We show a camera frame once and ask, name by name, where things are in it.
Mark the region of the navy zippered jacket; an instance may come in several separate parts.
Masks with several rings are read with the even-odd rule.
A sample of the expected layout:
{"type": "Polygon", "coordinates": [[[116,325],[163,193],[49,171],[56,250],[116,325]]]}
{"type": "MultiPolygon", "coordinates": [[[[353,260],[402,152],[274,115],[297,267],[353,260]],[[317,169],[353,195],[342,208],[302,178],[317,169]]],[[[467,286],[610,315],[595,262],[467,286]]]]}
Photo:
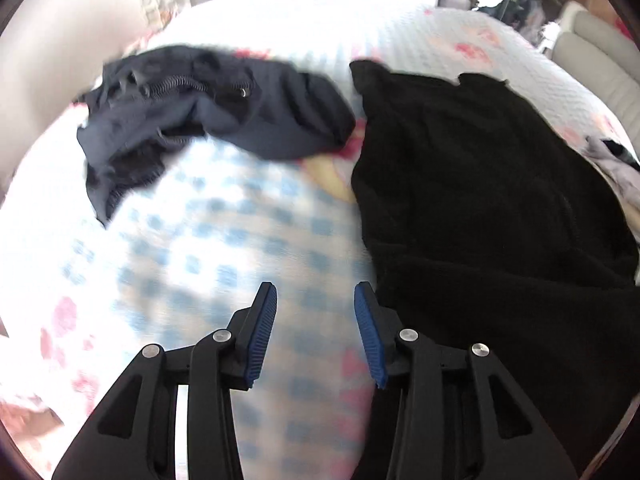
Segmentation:
{"type": "Polygon", "coordinates": [[[267,160],[335,152],[355,116],[333,82],[290,64],[171,46],[104,65],[102,81],[78,96],[88,110],[77,140],[96,220],[154,183],[166,157],[212,136],[267,160]]]}

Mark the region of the blue checkered cartoon blanket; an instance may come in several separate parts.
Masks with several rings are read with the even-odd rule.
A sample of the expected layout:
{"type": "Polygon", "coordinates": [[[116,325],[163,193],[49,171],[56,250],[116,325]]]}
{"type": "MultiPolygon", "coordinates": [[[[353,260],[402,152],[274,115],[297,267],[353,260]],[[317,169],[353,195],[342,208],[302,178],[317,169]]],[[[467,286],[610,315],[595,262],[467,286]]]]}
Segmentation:
{"type": "MultiPolygon", "coordinates": [[[[188,44],[292,62],[352,103],[349,63],[509,81],[580,148],[634,136],[600,99],[519,34],[470,11],[349,0],[213,0],[147,49],[188,44]]],[[[255,387],[232,396],[249,479],[347,479],[361,452],[372,382],[352,293],[373,272],[350,195],[363,133],[340,154],[264,162],[214,138],[193,142],[112,222],[86,194],[73,105],[23,158],[1,208],[1,418],[50,478],[66,448],[146,344],[195,344],[247,307],[264,281],[276,324],[255,387]]]]}

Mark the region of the grey padded headboard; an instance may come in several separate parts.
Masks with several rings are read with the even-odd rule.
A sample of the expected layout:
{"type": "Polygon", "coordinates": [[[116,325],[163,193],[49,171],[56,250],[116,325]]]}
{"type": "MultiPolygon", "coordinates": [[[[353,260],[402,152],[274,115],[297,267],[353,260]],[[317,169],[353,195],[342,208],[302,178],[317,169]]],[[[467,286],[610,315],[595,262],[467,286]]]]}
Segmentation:
{"type": "Polygon", "coordinates": [[[551,59],[597,96],[639,141],[639,49],[578,3],[567,4],[551,59]]]}

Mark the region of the pile of light clothes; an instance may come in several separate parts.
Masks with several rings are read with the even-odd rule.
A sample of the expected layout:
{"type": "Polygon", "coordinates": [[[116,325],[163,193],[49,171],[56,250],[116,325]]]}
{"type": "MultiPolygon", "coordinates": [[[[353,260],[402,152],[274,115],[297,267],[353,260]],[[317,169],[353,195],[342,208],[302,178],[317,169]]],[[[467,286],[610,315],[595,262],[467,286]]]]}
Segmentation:
{"type": "Polygon", "coordinates": [[[599,168],[614,188],[628,226],[634,238],[639,240],[639,163],[622,144],[594,136],[586,137],[582,154],[599,168]]]}

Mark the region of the black fleece garment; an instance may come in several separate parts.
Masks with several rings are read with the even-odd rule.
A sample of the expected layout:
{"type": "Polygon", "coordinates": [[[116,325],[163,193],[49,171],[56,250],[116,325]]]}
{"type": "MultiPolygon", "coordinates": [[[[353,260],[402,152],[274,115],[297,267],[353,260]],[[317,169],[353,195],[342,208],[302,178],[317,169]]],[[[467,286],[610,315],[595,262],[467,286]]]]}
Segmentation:
{"type": "Polygon", "coordinates": [[[637,478],[639,251],[608,182],[503,81],[350,71],[378,301],[439,344],[494,350],[577,472],[637,478]]]}

